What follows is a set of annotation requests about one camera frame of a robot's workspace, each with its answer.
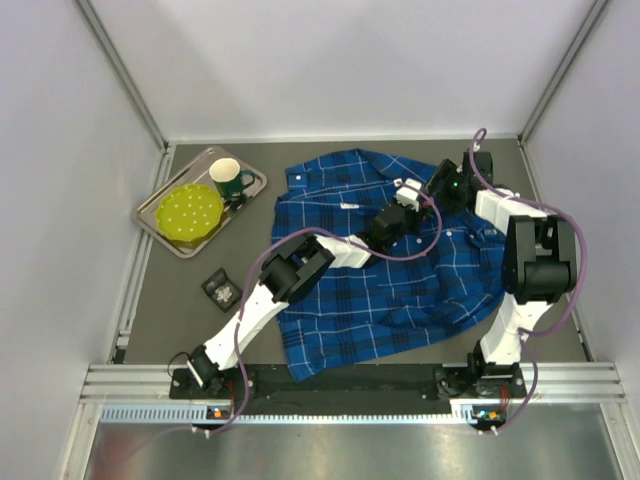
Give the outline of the silver maple leaf brooch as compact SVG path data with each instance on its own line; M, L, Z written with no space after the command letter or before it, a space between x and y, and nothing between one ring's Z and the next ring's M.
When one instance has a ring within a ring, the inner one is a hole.
M215 300L221 304L229 303L233 298L233 296L234 296L234 291L229 286L218 288L215 291Z

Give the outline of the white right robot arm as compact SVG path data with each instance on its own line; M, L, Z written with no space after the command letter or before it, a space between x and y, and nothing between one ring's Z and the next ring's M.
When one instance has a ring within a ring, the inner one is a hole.
M435 371L443 398L497 397L521 382L523 343L539 319L577 283L574 232L559 215L521 202L493 180L489 152L464 154L456 165L443 160L426 186L447 213L474 212L505 236L501 282L505 290L496 318L467 356L465 368Z

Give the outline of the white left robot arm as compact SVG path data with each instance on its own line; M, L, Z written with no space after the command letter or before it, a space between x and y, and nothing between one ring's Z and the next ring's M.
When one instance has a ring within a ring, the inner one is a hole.
M276 242L251 267L248 278L257 282L245 287L239 310L188 356L187 368L196 384L203 390L219 389L223 372L239 364L244 348L278 313L303 300L327 270L362 269L378 260L399 262L390 248L407 233L417 233L432 211L430 201L417 206L394 201L358 234L339 237L309 227Z

